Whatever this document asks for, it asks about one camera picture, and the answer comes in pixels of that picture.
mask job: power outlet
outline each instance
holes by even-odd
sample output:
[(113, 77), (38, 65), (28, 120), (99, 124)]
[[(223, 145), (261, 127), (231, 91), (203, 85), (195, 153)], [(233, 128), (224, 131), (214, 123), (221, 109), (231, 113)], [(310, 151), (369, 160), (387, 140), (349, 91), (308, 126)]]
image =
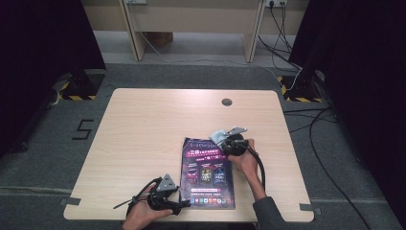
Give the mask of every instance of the power outlet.
[(269, 3), (273, 1), (274, 2), (274, 8), (281, 8), (282, 4), (286, 7), (287, 0), (266, 0), (266, 5), (265, 7), (269, 7)]

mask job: sleeve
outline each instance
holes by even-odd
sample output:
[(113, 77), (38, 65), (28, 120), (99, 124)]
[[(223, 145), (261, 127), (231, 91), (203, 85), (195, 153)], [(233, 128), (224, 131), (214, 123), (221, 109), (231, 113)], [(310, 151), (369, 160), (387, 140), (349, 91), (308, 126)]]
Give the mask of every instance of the sleeve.
[(253, 204), (260, 230), (286, 230), (288, 224), (282, 218), (272, 197), (262, 198)]

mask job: hand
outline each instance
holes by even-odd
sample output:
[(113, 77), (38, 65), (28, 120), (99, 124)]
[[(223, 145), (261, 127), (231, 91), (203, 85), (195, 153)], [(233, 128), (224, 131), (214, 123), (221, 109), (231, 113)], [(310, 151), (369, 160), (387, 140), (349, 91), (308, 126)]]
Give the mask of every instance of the hand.
[[(254, 139), (248, 139), (248, 145), (248, 148), (255, 151)], [(247, 179), (258, 175), (258, 162), (248, 150), (241, 156), (229, 155), (228, 159), (237, 166), (238, 170), (241, 171)]]
[[(145, 193), (153, 188), (153, 185), (149, 186)], [(123, 223), (124, 230), (140, 230), (147, 227), (156, 219), (170, 216), (173, 213), (171, 209), (155, 211), (149, 208), (146, 200), (139, 200), (129, 212), (125, 222)]]

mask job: gray carpet floor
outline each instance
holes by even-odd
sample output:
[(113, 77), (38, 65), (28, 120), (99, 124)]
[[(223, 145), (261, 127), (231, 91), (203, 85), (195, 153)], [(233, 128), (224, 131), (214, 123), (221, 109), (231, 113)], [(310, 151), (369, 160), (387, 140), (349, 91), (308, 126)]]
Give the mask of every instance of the gray carpet floor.
[[(60, 101), (37, 124), (27, 151), (6, 154), (0, 160), (0, 229), (120, 229), (119, 221), (64, 219), (64, 206), (60, 204), (75, 186), (116, 88), (274, 90), (280, 96), (283, 111), (328, 106), (286, 102), (279, 83), (259, 67), (107, 64), (96, 100)], [(304, 183), (317, 211), (312, 222), (294, 223), (292, 229), (367, 229), (327, 177), (312, 150), (308, 125), (317, 112), (285, 116)], [(372, 229), (402, 229), (372, 176), (357, 161), (333, 111), (325, 114), (328, 116), (324, 120), (314, 124), (312, 140), (328, 173)], [(85, 135), (77, 132), (83, 119), (93, 120), (82, 126), (92, 129), (89, 138), (72, 140)]]

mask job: person's arm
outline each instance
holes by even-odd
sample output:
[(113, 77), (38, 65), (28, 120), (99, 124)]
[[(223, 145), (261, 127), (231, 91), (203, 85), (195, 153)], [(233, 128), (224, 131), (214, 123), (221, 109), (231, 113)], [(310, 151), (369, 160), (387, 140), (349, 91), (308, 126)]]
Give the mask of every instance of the person's arm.
[[(146, 189), (145, 193), (149, 192), (152, 188), (150, 186)], [(171, 209), (155, 211), (149, 208), (146, 200), (139, 200), (129, 212), (128, 216), (123, 223), (124, 230), (141, 230), (147, 227), (156, 219), (164, 218), (172, 214)]]
[[(249, 146), (254, 149), (254, 140), (248, 140)], [(282, 218), (282, 215), (271, 196), (267, 196), (262, 183), (258, 177), (258, 162), (248, 150), (241, 156), (230, 155), (228, 157), (237, 168), (244, 174), (250, 185), (254, 196), (255, 203), (253, 204), (256, 213), (260, 230), (279, 230), (288, 229), (287, 223)]]

